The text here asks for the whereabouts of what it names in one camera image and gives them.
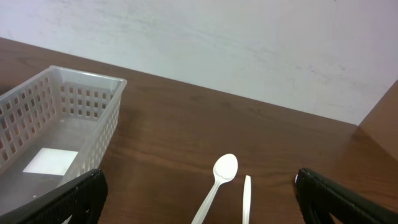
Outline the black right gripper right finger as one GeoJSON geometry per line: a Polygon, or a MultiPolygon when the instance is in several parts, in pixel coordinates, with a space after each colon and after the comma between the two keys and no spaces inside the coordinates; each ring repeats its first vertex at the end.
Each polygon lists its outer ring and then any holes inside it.
{"type": "Polygon", "coordinates": [[[397,214],[309,168],[298,170],[295,195],[306,224],[397,223],[397,214]]]}

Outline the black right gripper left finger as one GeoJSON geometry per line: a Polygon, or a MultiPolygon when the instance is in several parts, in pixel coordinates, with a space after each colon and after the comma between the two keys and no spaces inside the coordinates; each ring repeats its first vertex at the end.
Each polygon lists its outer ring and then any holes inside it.
{"type": "Polygon", "coordinates": [[[93,223],[97,224],[108,185],[101,169],[92,169],[43,196],[1,215],[1,223],[93,223]]]}

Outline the white plastic spoon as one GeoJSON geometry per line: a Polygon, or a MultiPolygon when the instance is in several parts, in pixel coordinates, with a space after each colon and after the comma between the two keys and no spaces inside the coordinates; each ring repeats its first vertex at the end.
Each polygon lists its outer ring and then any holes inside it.
{"type": "Polygon", "coordinates": [[[251,209],[251,177],[245,176],[244,189],[243,189],[243,215],[242,224],[249,224],[251,209]]]}
{"type": "Polygon", "coordinates": [[[208,192],[191,224],[202,224],[214,200],[219,187],[232,181],[238,172],[238,160],[234,154],[225,154],[221,156],[213,166],[213,175],[215,182],[208,192]]]}

